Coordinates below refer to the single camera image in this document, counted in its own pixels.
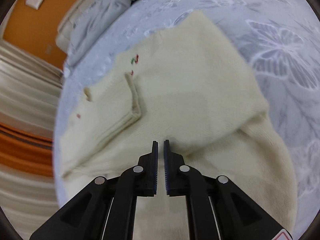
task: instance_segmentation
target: orange wall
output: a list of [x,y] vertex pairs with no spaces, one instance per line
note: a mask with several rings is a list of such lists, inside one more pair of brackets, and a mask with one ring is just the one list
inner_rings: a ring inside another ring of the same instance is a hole
[[55,44],[57,28],[76,0],[44,0],[38,10],[18,0],[4,39],[9,43],[62,69],[66,54]]

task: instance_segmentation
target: warning label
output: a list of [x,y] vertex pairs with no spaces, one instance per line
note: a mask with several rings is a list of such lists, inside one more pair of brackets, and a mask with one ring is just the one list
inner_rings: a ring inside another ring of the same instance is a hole
[[287,230],[282,229],[272,240],[292,240]]

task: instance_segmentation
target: beige curtain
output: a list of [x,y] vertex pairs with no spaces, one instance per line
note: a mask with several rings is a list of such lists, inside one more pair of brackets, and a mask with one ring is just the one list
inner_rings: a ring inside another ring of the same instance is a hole
[[0,165],[0,205],[18,234],[28,240],[59,209],[53,178]]
[[0,41],[0,122],[52,138],[62,71]]

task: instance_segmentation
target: bed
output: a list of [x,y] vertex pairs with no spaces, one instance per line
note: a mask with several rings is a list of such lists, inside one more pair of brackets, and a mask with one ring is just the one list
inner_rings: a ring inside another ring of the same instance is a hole
[[[193,10],[203,11],[232,41],[252,66],[269,102],[273,127],[295,166],[298,215],[293,239],[298,240],[320,209],[320,22],[306,0],[135,1],[103,32],[65,80],[54,135],[59,204],[67,201],[59,177],[59,139],[83,87],[104,77],[118,53],[156,30],[180,24]],[[85,14],[89,17],[90,13],[89,8]],[[69,48],[68,57],[73,53]]]

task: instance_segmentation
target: orange curtain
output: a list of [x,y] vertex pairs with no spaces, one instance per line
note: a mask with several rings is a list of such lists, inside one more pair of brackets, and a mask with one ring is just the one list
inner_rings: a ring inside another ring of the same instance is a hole
[[0,123],[0,164],[53,177],[52,140]]

